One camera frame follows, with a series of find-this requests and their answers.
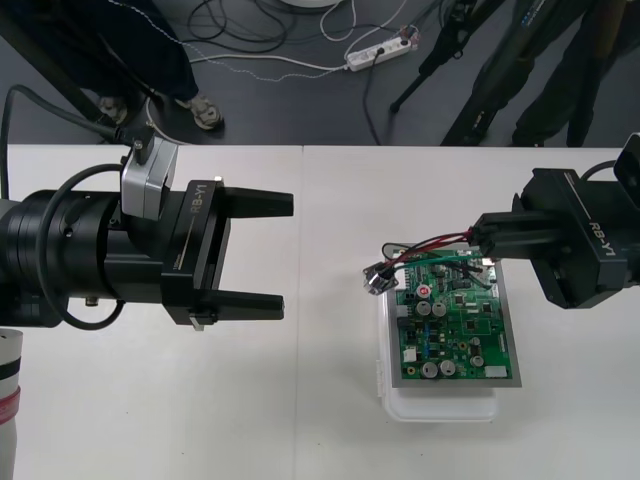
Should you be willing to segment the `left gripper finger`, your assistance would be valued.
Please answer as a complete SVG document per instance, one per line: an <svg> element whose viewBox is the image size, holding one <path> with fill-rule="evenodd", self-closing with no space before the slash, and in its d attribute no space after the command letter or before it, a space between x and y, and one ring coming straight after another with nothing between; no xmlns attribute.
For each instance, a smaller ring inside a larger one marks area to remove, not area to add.
<svg viewBox="0 0 640 480"><path fill-rule="evenodd" d="M213 307L221 321L278 321L284 318L285 304L280 295L216 290Z"/></svg>
<svg viewBox="0 0 640 480"><path fill-rule="evenodd" d="M291 193L225 187L221 210L228 218L278 218L294 216Z"/></svg>

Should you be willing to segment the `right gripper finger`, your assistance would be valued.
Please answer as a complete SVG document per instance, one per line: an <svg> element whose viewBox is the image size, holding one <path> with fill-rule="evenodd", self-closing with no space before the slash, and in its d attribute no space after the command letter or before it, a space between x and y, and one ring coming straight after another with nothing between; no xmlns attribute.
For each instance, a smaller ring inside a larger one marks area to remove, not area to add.
<svg viewBox="0 0 640 480"><path fill-rule="evenodd" d="M537 259L546 251L546 238L536 233L507 232L492 239L491 256L505 259Z"/></svg>
<svg viewBox="0 0 640 480"><path fill-rule="evenodd" d="M544 222L544 214L534 211L484 213L471 227L473 236L494 236L529 231Z"/></svg>

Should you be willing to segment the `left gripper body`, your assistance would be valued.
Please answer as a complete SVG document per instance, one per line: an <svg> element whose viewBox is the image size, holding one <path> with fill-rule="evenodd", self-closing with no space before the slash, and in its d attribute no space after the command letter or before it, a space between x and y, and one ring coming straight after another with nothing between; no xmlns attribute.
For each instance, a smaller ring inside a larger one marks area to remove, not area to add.
<svg viewBox="0 0 640 480"><path fill-rule="evenodd" d="M184 192L169 191L158 219L122 216L107 236L104 273L127 303L160 304L178 325L202 331L215 322L199 303L212 289L218 250L228 220L221 214L221 178L193 180Z"/></svg>

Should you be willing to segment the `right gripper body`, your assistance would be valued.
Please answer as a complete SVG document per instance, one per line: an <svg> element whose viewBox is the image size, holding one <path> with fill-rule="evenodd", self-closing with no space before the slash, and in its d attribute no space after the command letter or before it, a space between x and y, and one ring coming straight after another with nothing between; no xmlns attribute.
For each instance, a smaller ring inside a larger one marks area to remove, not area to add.
<svg viewBox="0 0 640 480"><path fill-rule="evenodd" d="M639 285L639 208L619 181L537 168L518 201L558 233L531 261L551 303L588 309Z"/></svg>

